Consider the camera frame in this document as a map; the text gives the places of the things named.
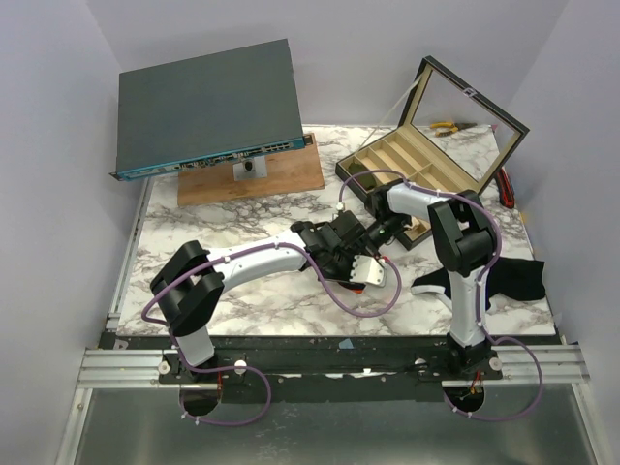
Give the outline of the navy orange underwear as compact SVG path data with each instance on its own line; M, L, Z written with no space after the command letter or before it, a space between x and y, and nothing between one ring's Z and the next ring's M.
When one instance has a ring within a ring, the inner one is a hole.
M363 293L363 291L365 290L365 285L364 284L359 284L359 283L350 283L350 282L339 282L339 285L346 290L349 290L351 292L354 292L358 295L361 295Z

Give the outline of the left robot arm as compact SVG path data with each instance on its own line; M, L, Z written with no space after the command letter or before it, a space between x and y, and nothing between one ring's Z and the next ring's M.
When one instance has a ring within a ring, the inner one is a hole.
M195 383L207 381L215 368L215 348L207 324L223 294L281 272L315 271L322 285L337 283L355 291L383 283L377 247L350 211L328 222L297 221L268 239L247 246L205 249L183 244L150 283L152 300L142 317L157 306L174 345L183 355L181 370Z

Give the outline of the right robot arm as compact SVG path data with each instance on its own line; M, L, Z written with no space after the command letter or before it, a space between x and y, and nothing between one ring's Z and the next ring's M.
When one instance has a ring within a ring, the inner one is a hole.
M493 217L471 190L455 194L403 180L372 190L364 207L390 236L404 229L397 220L417 217L429 223L436 256L449 276L451 323L444 366L456 379L470 378L493 357L484 316L487 276L501 251Z

